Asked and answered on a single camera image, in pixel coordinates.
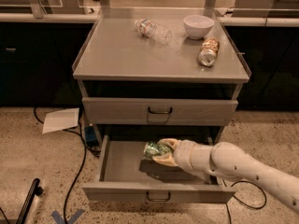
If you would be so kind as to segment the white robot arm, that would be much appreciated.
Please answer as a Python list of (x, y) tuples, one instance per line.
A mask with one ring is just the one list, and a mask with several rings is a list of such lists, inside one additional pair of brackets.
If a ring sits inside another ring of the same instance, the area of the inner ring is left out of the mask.
[(232, 143), (208, 146), (165, 138), (157, 146), (158, 153), (152, 156), (157, 163), (202, 171), (230, 181), (247, 179), (299, 214), (299, 178), (255, 160)]

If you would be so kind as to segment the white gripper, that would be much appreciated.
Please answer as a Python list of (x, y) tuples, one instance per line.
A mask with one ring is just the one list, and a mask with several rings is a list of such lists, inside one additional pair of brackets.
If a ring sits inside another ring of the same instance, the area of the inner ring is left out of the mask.
[(177, 140), (164, 138), (158, 141), (161, 147), (174, 150), (162, 156), (154, 156), (152, 159), (165, 166), (179, 166), (185, 171), (211, 173), (210, 155), (212, 146), (200, 145), (190, 140)]

